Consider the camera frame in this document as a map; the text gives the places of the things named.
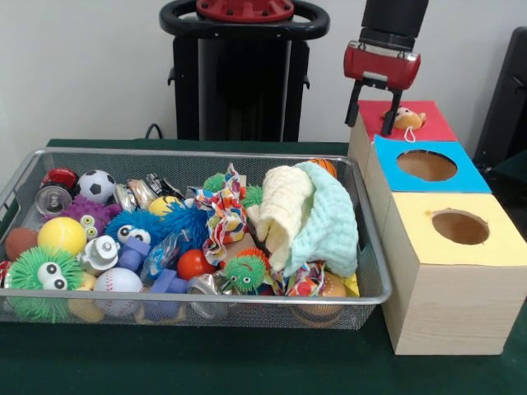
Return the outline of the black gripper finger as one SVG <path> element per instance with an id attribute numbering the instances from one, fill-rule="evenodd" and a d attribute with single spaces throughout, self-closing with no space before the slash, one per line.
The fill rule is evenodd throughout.
<path id="1" fill-rule="evenodd" d="M 349 104 L 347 107 L 347 115 L 345 118 L 345 124 L 349 127 L 354 127 L 357 121 L 360 105 L 358 104 L 361 89 L 363 87 L 362 80 L 355 80 Z"/>
<path id="2" fill-rule="evenodd" d="M 391 135 L 392 129 L 394 127 L 396 114 L 399 109 L 400 101 L 402 97 L 402 91 L 400 89 L 389 88 L 389 91 L 392 93 L 393 99 L 391 101 L 389 110 L 384 115 L 384 121 L 383 121 L 382 129 L 381 129 L 382 136 Z"/>

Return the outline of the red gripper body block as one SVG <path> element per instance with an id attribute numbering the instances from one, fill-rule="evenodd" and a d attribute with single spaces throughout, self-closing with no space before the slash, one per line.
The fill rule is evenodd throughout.
<path id="1" fill-rule="evenodd" d="M 390 88 L 408 89 L 421 65 L 421 55 L 365 43 L 349 43 L 344 54 L 344 75 L 358 81 L 385 82 Z"/>

